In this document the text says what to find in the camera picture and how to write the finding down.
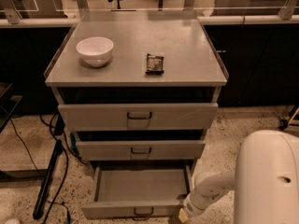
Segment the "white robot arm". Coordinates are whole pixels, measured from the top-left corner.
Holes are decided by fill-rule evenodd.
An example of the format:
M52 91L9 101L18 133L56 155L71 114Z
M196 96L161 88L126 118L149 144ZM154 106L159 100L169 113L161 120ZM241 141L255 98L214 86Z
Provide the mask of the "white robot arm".
M299 224L299 138L271 130L247 136L233 171L196 176L179 220L200 216L231 190L234 224Z

